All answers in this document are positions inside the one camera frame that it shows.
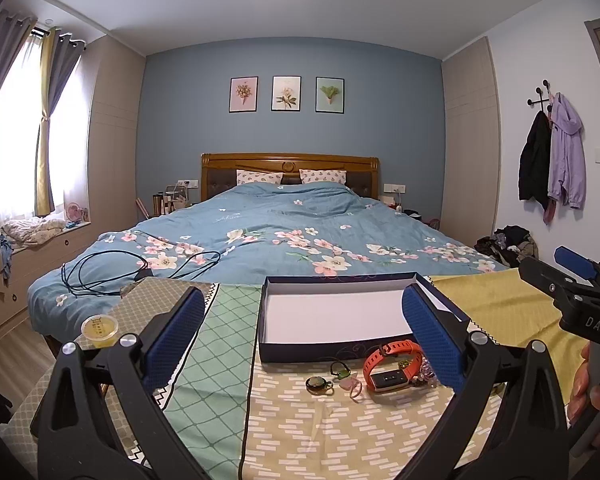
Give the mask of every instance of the coat rack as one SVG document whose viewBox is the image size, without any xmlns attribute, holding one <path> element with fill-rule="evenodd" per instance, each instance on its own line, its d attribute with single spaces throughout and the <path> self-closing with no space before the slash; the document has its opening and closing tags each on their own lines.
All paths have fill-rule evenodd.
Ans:
<svg viewBox="0 0 600 480">
<path fill-rule="evenodd" d="M 549 94 L 550 93 L 549 92 L 549 82 L 546 79 L 543 79 L 542 80 L 542 85 L 545 86 L 546 92 L 547 92 L 547 94 Z M 529 106 L 531 106 L 533 108 L 534 105 L 540 103 L 540 105 L 542 107 L 542 111 L 544 112 L 544 103 L 548 102 L 549 99 L 543 99 L 542 98 L 542 89 L 540 87 L 536 88 L 536 93 L 540 96 L 540 98 L 538 99 L 538 101 L 532 101 L 531 99 L 528 99 L 526 101 L 526 104 L 528 104 Z M 548 105 L 547 108 L 546 108 L 549 113 L 551 113 L 551 108 L 552 108 L 551 105 Z"/>
</svg>

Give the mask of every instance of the small fan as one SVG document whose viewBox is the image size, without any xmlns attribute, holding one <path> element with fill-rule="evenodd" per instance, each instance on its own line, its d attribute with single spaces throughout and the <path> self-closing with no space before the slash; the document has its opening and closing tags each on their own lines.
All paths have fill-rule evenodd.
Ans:
<svg viewBox="0 0 600 480">
<path fill-rule="evenodd" d="M 82 213 L 80 211 L 80 206 L 75 202 L 71 202 L 64 210 L 66 215 L 66 219 L 69 222 L 77 222 L 82 219 Z"/>
</svg>

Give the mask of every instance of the purple jacket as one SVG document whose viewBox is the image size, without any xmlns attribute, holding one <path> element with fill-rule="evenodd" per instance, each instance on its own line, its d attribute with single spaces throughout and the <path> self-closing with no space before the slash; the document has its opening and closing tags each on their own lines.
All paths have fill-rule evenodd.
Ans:
<svg viewBox="0 0 600 480">
<path fill-rule="evenodd" d="M 549 197 L 563 205 L 581 208 L 584 202 L 586 170 L 582 149 L 582 121 L 567 98 L 557 93 L 551 110 Z"/>
</svg>

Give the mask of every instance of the yellow fabric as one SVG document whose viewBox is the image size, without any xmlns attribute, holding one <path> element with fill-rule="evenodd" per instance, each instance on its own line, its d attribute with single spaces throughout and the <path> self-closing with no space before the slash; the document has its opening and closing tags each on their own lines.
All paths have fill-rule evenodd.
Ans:
<svg viewBox="0 0 600 480">
<path fill-rule="evenodd" d="M 52 28 L 42 40 L 40 55 L 40 77 L 42 80 L 42 119 L 38 131 L 36 150 L 36 216 L 48 215 L 53 211 L 51 199 L 51 175 L 49 172 L 49 81 L 58 29 Z"/>
<path fill-rule="evenodd" d="M 532 339 L 549 348 L 569 402 L 573 377 L 582 362 L 586 340 L 558 326 L 560 311 L 553 300 L 520 279 L 517 269 L 471 276 L 432 276 L 436 288 L 498 343 L 525 347 Z"/>
</svg>

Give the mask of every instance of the wooden headboard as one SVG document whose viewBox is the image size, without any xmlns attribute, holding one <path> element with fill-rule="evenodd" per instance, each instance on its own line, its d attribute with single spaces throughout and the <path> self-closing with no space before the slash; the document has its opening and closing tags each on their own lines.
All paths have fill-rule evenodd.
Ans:
<svg viewBox="0 0 600 480">
<path fill-rule="evenodd" d="M 378 158 L 306 153 L 203 153 L 200 198 L 207 200 L 236 185 L 235 170 L 284 173 L 283 184 L 300 184 L 299 170 L 345 170 L 347 187 L 378 198 Z"/>
</svg>

